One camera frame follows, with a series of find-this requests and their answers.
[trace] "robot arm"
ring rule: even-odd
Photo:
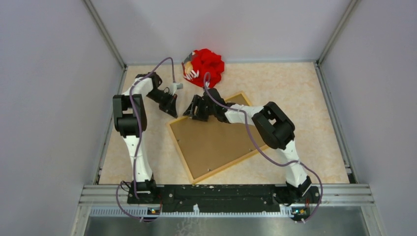
[[[152,170],[148,162],[146,145],[140,145],[135,156],[139,140],[142,139],[143,143],[146,137],[145,131],[148,123],[142,95],[146,95],[157,102],[160,110],[176,118],[176,91],[177,89],[182,88],[182,84],[172,83],[169,87],[169,92],[164,92],[163,90],[158,89],[158,87],[162,84],[162,80],[156,73],[153,73],[148,78],[143,79],[144,76],[145,75],[137,75],[135,82],[131,87],[129,87],[123,94],[115,95],[113,97],[115,129],[120,133],[120,135],[123,136],[123,140],[127,145],[130,161],[132,166],[134,166],[134,175],[137,182],[145,182],[152,179]],[[132,87],[132,98],[140,117],[142,132],[139,130],[136,115],[134,113],[123,113],[123,111],[132,109],[132,103],[129,98],[129,92]]]
[[[184,115],[192,119],[207,121],[210,115],[214,115],[220,122],[245,124],[247,113],[249,125],[256,126],[265,144],[276,150],[282,163],[299,161],[295,145],[295,126],[284,112],[274,103],[269,102],[265,106],[244,106],[235,103],[226,103],[215,88],[208,90],[210,95],[227,107],[228,110],[215,104],[206,93],[203,97],[195,95]],[[302,197],[311,186],[310,177],[298,163],[292,163],[285,167],[287,186],[298,196]]]

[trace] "cable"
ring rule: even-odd
[[[133,88],[140,82],[140,81],[142,81],[142,80],[144,80],[144,79],[146,79],[146,78],[149,78],[149,76],[150,75],[152,75],[152,73],[153,72],[155,72],[156,71],[156,69],[162,64],[162,63],[164,63],[166,60],[168,60],[168,59],[170,59],[171,60],[171,66],[172,66],[172,81],[173,81],[173,83],[175,83],[175,73],[174,73],[174,60],[172,59],[172,57],[167,57],[167,58],[165,58],[165,59],[163,59],[158,65],[156,65],[155,66],[155,68],[151,71],[151,72],[149,72],[147,75],[145,75],[144,77],[142,77],[141,79],[139,79],[139,80],[137,80],[136,82],[134,82],[133,83],[133,85],[132,85],[132,87],[130,88],[130,90],[129,90],[129,99],[130,99],[130,103],[132,104],[132,108],[133,108],[133,112],[135,113],[135,116],[136,116],[136,119],[137,119],[137,121],[138,121],[138,127],[139,127],[139,141],[138,141],[138,145],[137,145],[137,147],[136,147],[136,150],[135,150],[135,155],[134,155],[134,158],[133,158],[133,189],[134,189],[134,195],[135,195],[135,197],[137,198],[137,199],[139,199],[139,197],[138,197],[138,193],[137,193],[137,191],[136,191],[136,157],[137,157],[137,155],[138,155],[138,151],[139,151],[139,146],[141,145],[141,142],[142,142],[142,124],[141,124],[141,119],[140,119],[140,117],[139,117],[139,113],[138,113],[138,110],[137,110],[137,108],[136,108],[136,105],[135,105],[135,103],[134,103],[134,101],[133,101],[133,94],[132,94],[132,91],[133,91]],[[121,207],[121,205],[120,205],[120,202],[119,202],[119,188],[122,188],[123,189],[123,187],[122,187],[122,184],[123,184],[123,181],[122,182],[120,182],[120,184],[119,184],[119,186],[117,187],[117,189],[116,189],[116,202],[117,202],[117,204],[118,204],[118,206],[119,206],[119,208],[120,208],[120,210],[124,213],[124,214],[126,214],[127,216],[129,216],[129,217],[131,217],[131,218],[133,218],[133,219],[137,219],[137,220],[140,220],[140,221],[144,221],[144,222],[151,222],[151,221],[153,221],[153,220],[146,220],[146,219],[144,219],[143,217],[136,217],[136,216],[133,216],[133,215],[131,215],[131,214],[129,214],[127,211],[125,211],[122,207]]]
[[[291,164],[293,164],[293,163],[299,163],[301,166],[303,166],[306,170],[308,170],[309,172],[311,172],[312,174],[314,174],[315,176],[316,176],[316,178],[317,178],[317,180],[319,181],[319,184],[320,184],[320,197],[319,197],[319,201],[318,201],[318,203],[317,203],[317,205],[316,205],[316,207],[313,209],[313,211],[311,212],[311,214],[305,219],[305,220],[303,220],[303,221],[298,221],[298,222],[303,222],[303,223],[306,223],[308,220],[310,220],[311,219],[311,217],[313,216],[313,215],[315,215],[315,213],[316,213],[316,211],[317,211],[317,208],[319,207],[319,205],[320,205],[320,203],[322,202],[322,198],[323,198],[323,184],[322,184],[322,180],[320,179],[320,177],[316,174],[316,172],[314,172],[312,169],[310,169],[310,168],[308,168],[306,165],[304,165],[304,163],[302,163],[302,162],[300,162],[300,161],[290,161],[290,162],[287,162],[287,163],[285,163],[285,164],[280,164],[280,163],[278,163],[278,162],[275,162],[274,160],[272,160],[270,157],[268,157],[262,150],[261,150],[261,148],[258,146],[258,144],[256,143],[256,141],[255,141],[255,139],[253,138],[253,136],[252,136],[252,133],[250,132],[250,129],[249,129],[249,124],[248,124],[248,118],[247,118],[247,113],[244,111],[244,110],[238,110],[238,109],[235,109],[235,108],[231,108],[231,107],[227,107],[227,106],[225,106],[225,105],[223,105],[223,104],[221,104],[221,103],[219,103],[218,101],[216,101],[213,97],[212,97],[212,95],[209,93],[209,89],[207,88],[207,84],[206,84],[206,78],[207,78],[207,75],[208,75],[208,82],[210,82],[210,72],[206,72],[205,73],[205,75],[204,75],[204,78],[203,78],[203,85],[204,85],[204,90],[205,90],[205,92],[207,93],[207,95],[210,97],[210,99],[211,100],[213,100],[213,102],[215,103],[215,104],[217,104],[217,105],[219,105],[220,107],[222,107],[222,108],[225,108],[225,109],[228,109],[228,110],[232,110],[232,111],[235,111],[235,112],[242,112],[244,115],[245,115],[245,127],[246,127],[246,131],[247,131],[247,133],[248,133],[248,135],[249,135],[249,139],[252,141],[252,143],[253,143],[253,145],[255,146],[255,148],[258,150],[258,152],[264,157],[264,158],[266,158],[269,162],[271,162],[272,164],[274,164],[274,165],[276,165],[276,166],[279,166],[279,167],[286,167],[286,166],[288,166],[288,165],[291,165]]]

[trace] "gray floor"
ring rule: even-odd
[[[322,207],[307,224],[288,218],[161,218],[140,223],[128,217],[90,217],[85,236],[367,236],[359,207]]]

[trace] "printed graphic on red cloth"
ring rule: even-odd
[[[182,62],[184,78],[193,84],[203,87],[203,79],[206,72],[210,72],[209,88],[214,87],[221,80],[224,71],[224,62],[220,55],[207,48],[194,50]]]

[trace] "beige table surface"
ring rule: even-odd
[[[129,66],[123,91],[137,74],[146,74],[154,66]],[[161,89],[172,82],[170,65],[157,69]],[[177,112],[182,115],[200,87],[182,77],[181,65],[175,66],[177,82],[184,84],[178,92]],[[216,85],[222,97],[244,91],[254,106],[274,101],[296,126],[296,147],[300,159],[317,172],[323,183],[349,183],[343,159],[331,125],[313,63],[239,63],[226,64],[223,78]],[[189,184],[187,173],[168,133],[166,123],[173,118],[159,110],[158,104],[144,99],[148,118],[146,130],[148,158],[159,184]],[[265,153],[279,161],[275,151]],[[314,183],[317,179],[308,173]],[[132,167],[126,145],[113,128],[108,144],[100,183],[132,180]],[[259,153],[200,182],[201,184],[285,183],[284,169],[269,163]]]

